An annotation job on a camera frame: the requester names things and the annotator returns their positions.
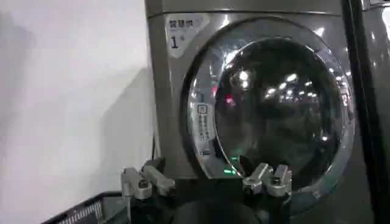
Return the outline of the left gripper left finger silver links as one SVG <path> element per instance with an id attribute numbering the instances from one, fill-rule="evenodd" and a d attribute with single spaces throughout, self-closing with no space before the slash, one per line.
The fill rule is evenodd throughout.
<path id="1" fill-rule="evenodd" d="M 134 167 L 123 168 L 121 172 L 122 196 L 146 200 L 153 195 L 154 190 L 164 197 L 171 195 L 176 188 L 176 182 L 163 174 L 165 164 L 166 159 L 158 157 L 147 160 L 140 170 Z"/>

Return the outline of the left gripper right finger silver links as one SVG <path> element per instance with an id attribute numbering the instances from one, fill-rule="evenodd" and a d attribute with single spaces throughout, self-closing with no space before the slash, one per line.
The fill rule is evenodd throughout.
<path id="1" fill-rule="evenodd" d="M 286 164 L 276 169 L 266 161 L 253 163 L 244 155 L 239 156 L 243 168 L 242 189 L 249 195 L 268 195 L 274 198 L 290 197 L 292 194 L 292 171 Z"/>

